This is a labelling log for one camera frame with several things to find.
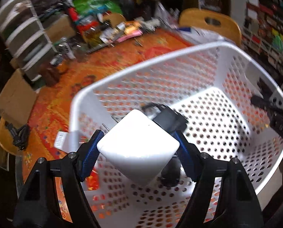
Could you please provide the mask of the white perforated plastic basket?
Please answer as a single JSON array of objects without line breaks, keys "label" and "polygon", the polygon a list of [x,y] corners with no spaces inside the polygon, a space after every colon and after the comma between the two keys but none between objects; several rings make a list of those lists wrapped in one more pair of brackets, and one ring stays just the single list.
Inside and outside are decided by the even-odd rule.
[{"label": "white perforated plastic basket", "polygon": [[[228,42],[201,44],[144,61],[80,90],[72,100],[69,152],[89,141],[96,130],[106,135],[130,111],[150,120],[165,104],[187,120],[189,143],[213,158],[242,163],[256,195],[283,159],[283,138],[270,126],[267,113],[253,106],[262,79],[283,109],[283,92],[249,55]],[[160,182],[161,172],[146,186],[133,183],[99,153],[94,165],[100,180],[95,191],[82,186],[99,227],[177,227],[195,182],[181,164],[175,187]]]}]

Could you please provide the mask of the black power adapter with cable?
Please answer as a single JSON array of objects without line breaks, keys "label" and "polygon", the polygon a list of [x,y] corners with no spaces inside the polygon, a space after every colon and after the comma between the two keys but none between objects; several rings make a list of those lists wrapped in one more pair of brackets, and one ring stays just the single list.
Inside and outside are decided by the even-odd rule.
[{"label": "black power adapter with cable", "polygon": [[186,130],[188,120],[169,106],[150,102],[141,107],[143,112],[150,108],[159,110],[159,113],[152,120],[167,133],[173,134],[176,131],[184,132]]}]

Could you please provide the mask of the large white power adapter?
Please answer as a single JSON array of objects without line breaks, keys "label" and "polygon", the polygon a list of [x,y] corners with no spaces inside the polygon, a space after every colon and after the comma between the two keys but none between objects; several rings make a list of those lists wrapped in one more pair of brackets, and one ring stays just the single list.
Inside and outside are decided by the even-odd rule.
[{"label": "large white power adapter", "polygon": [[103,136],[99,152],[133,183],[148,185],[180,143],[139,110],[130,111]]}]

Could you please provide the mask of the black toy car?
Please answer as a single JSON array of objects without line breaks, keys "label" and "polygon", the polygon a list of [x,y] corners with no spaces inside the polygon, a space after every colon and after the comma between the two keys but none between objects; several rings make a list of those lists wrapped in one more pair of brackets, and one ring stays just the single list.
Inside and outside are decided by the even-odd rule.
[{"label": "black toy car", "polygon": [[162,169],[160,182],[165,187],[175,187],[181,176],[181,162],[179,158],[174,155],[167,165]]}]

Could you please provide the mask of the wooden chair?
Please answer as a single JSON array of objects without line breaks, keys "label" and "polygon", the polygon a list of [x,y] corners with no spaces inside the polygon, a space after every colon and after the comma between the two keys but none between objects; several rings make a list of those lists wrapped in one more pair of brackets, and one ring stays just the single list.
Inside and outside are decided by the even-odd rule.
[{"label": "wooden chair", "polygon": [[0,119],[0,146],[11,155],[18,156],[19,150],[13,145],[13,138],[5,126],[5,120]]},{"label": "wooden chair", "polygon": [[214,31],[241,46],[241,30],[229,16],[205,9],[185,9],[179,19],[180,26],[191,26]]},{"label": "wooden chair", "polygon": [[108,15],[104,15],[103,21],[110,21],[111,27],[115,28],[120,23],[126,22],[126,19],[120,13],[111,13],[111,14],[108,14]]}]

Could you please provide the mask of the white shoe shelf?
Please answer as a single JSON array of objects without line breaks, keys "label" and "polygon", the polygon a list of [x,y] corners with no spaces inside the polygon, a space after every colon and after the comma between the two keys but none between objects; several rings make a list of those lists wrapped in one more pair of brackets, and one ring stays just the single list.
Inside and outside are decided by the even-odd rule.
[{"label": "white shoe shelf", "polygon": [[247,0],[241,30],[243,47],[283,77],[283,1]]}]

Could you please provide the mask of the red floral tablecloth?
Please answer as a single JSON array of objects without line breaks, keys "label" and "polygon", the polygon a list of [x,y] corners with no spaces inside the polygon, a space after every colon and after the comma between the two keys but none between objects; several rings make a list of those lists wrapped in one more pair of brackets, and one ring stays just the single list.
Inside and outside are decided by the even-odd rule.
[{"label": "red floral tablecloth", "polygon": [[78,91],[131,65],[192,45],[174,32],[158,29],[96,51],[81,61],[63,61],[68,69],[53,87],[40,89],[30,113],[29,142],[22,158],[16,160],[16,183],[25,182],[39,157],[53,160],[65,155],[53,144],[58,131],[68,131],[70,105]]}]

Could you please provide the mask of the white and blue paper bag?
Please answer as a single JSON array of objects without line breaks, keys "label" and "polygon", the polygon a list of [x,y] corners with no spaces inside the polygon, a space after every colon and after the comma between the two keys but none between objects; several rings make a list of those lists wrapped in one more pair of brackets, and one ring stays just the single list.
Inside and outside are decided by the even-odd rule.
[{"label": "white and blue paper bag", "polygon": [[225,38],[220,34],[198,27],[179,27],[177,29],[177,32],[183,39],[193,44],[205,44],[216,41],[225,41]]}]

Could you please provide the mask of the right wooden chair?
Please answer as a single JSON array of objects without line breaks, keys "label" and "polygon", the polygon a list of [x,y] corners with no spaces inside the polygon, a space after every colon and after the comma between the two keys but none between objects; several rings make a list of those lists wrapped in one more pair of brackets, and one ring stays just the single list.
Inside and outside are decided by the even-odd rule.
[{"label": "right wooden chair", "polygon": [[179,19],[180,26],[191,26],[214,31],[241,46],[241,30],[229,16],[205,9],[185,9]]}]

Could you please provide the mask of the white power strip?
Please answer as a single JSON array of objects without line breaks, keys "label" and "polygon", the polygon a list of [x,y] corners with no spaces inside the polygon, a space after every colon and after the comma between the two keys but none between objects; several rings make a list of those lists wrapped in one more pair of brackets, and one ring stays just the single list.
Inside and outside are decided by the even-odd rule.
[{"label": "white power strip", "polygon": [[151,19],[149,21],[143,22],[143,27],[147,30],[155,31],[156,28],[160,27],[160,20],[159,19]]}]

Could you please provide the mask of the white label bottle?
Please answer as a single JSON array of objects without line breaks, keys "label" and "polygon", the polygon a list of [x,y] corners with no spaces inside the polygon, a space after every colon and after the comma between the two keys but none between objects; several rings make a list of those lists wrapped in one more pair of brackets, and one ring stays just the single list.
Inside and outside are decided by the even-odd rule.
[{"label": "white label bottle", "polygon": [[64,52],[69,59],[73,60],[76,58],[66,38],[61,38],[60,48],[62,52]]}]

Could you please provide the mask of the glass jar with pickles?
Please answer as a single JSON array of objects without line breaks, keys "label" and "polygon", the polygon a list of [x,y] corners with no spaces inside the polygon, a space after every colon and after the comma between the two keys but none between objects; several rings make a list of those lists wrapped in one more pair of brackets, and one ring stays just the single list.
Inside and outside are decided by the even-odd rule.
[{"label": "glass jar with pickles", "polygon": [[103,41],[100,39],[100,35],[103,30],[104,26],[100,25],[91,27],[87,31],[83,32],[83,39],[89,48],[94,48],[97,45],[103,43]]}]

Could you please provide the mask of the white plastic drawer tower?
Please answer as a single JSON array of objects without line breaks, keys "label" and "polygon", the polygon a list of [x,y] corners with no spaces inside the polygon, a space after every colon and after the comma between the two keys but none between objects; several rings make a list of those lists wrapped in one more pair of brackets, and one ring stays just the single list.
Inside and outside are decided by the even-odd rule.
[{"label": "white plastic drawer tower", "polygon": [[31,0],[8,0],[0,7],[0,37],[30,81],[41,78],[41,66],[57,53]]}]

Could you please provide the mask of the far wooden chair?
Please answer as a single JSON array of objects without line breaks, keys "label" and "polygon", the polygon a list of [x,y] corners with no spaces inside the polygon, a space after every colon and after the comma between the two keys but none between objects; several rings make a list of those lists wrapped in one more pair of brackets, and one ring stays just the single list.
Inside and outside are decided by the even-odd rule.
[{"label": "far wooden chair", "polygon": [[103,21],[110,21],[111,27],[115,28],[120,23],[126,22],[126,19],[120,13],[111,13],[111,14],[108,14],[108,15],[104,15]]}]

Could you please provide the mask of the black phone stand mount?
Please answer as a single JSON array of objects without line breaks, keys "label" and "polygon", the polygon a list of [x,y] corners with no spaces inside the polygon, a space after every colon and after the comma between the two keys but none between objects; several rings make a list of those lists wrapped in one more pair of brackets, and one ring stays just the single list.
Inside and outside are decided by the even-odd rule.
[{"label": "black phone stand mount", "polygon": [[28,146],[28,140],[30,135],[30,126],[25,124],[19,129],[16,129],[13,124],[5,122],[6,129],[10,132],[13,138],[13,145],[19,150],[25,150]]}]

